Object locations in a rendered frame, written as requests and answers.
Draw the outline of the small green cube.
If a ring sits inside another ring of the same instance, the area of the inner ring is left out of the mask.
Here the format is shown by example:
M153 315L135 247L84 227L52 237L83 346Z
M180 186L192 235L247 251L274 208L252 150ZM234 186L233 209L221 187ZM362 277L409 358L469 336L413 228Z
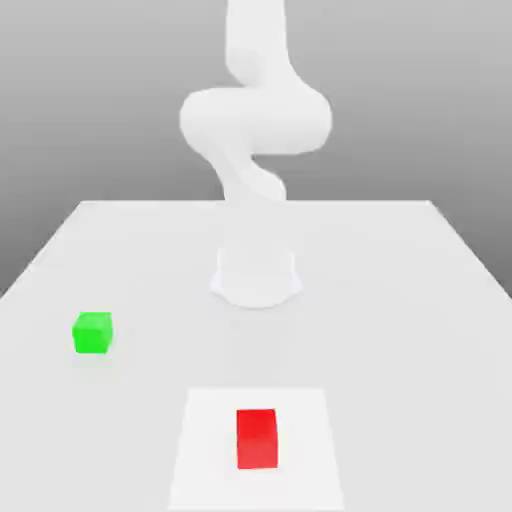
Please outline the small green cube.
M106 354L113 340L110 312L81 312L72 326L75 351L81 354Z

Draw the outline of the small red cube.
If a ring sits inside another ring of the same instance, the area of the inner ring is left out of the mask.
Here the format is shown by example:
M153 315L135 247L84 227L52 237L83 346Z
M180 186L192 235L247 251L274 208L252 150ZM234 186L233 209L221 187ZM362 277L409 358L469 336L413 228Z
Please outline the small red cube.
M237 467L240 470L278 467L278 429L274 409L236 411Z

